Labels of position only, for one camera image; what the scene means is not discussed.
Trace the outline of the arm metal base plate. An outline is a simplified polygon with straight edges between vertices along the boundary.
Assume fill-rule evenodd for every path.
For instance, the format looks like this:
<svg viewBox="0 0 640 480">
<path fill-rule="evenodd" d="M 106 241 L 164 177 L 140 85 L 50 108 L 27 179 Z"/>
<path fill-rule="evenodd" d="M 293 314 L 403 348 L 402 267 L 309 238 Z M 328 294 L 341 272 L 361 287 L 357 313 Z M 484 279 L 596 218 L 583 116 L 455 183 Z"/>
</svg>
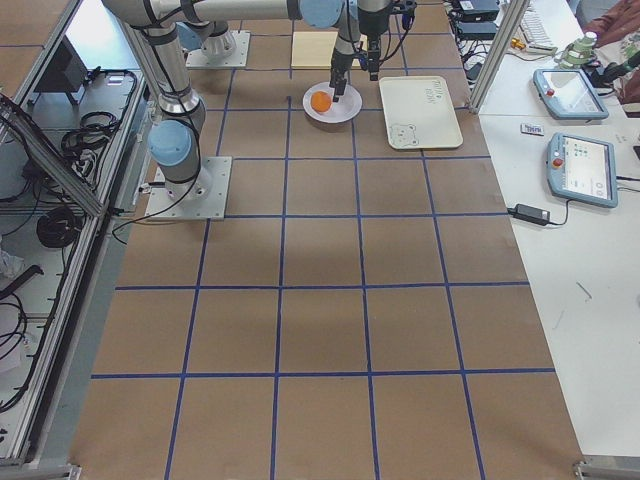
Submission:
<svg viewBox="0 0 640 480">
<path fill-rule="evenodd" d="M 199 48 L 188 53 L 186 67 L 190 70 L 245 68 L 250 37 L 247 30 L 229 30 L 222 35 L 209 37 Z"/>
<path fill-rule="evenodd" d="M 145 214 L 151 221 L 160 220 L 223 220 L 225 218 L 232 158 L 229 156 L 205 157 L 201 162 L 199 177 L 194 186 L 166 182 L 159 167 Z"/>
</svg>

